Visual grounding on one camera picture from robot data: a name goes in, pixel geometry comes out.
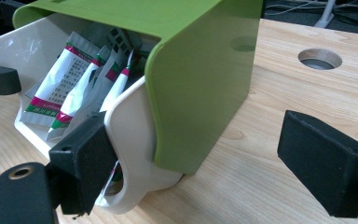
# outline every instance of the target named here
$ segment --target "wooden surface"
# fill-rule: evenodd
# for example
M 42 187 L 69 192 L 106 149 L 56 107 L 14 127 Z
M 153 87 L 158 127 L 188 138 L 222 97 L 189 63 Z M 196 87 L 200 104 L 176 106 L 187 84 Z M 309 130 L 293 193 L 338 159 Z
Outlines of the wooden surface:
M 277 157 L 284 111 L 306 113 L 358 140 L 358 35 L 261 21 L 251 92 L 195 175 L 149 192 L 132 211 L 61 223 L 358 223 L 334 218 Z M 343 64 L 320 71 L 297 59 L 303 49 L 329 49 Z M 0 97 L 0 174 L 47 160 L 13 127 L 16 95 Z

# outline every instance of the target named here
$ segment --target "white plastic container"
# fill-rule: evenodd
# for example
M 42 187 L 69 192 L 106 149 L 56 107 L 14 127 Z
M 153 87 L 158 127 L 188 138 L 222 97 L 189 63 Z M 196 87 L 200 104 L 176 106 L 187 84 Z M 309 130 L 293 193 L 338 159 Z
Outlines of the white plastic container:
M 17 69 L 22 86 L 15 127 L 48 158 L 55 143 L 45 142 L 48 127 L 20 122 L 21 112 L 31 102 L 26 93 L 43 78 L 57 60 L 66 39 L 91 21 L 52 14 L 0 36 L 0 66 Z M 106 132 L 123 170 L 121 192 L 105 198 L 104 206 L 115 214 L 130 211 L 148 191 L 174 185 L 180 173 L 160 169 L 154 163 L 156 134 L 142 77 L 124 91 L 104 120 Z

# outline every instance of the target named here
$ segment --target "green plastic cover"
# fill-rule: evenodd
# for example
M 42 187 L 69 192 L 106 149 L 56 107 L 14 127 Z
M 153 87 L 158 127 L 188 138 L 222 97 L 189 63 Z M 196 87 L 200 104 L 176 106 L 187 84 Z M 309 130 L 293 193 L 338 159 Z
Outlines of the green plastic cover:
M 155 163 L 194 174 L 250 86 L 262 0 L 39 0 L 15 27 L 58 12 L 160 41 L 145 68 L 157 132 Z

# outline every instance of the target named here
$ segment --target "metal grommet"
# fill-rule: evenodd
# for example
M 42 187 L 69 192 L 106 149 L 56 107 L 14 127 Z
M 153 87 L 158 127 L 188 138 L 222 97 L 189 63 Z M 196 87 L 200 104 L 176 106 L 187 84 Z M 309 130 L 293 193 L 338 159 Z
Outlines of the metal grommet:
M 19 167 L 18 169 L 16 169 L 15 171 L 11 172 L 8 175 L 8 178 L 12 179 L 12 180 L 21 179 L 21 178 L 24 178 L 24 177 L 30 175 L 33 171 L 34 171 L 33 166 L 30 166 L 30 165 L 22 166 L 22 167 Z

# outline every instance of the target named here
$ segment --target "wooden table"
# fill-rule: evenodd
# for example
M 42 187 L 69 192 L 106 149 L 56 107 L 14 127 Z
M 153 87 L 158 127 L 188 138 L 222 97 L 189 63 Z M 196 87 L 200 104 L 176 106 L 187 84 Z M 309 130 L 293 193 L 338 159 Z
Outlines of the wooden table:
M 330 49 L 343 64 L 320 71 L 297 58 Z M 13 127 L 16 95 L 0 96 L 0 174 L 27 161 L 48 161 Z M 114 216 L 95 207 L 62 223 L 358 223 L 334 218 L 277 157 L 284 111 L 317 117 L 358 140 L 358 35 L 262 20 L 248 98 L 195 175 L 149 192 Z

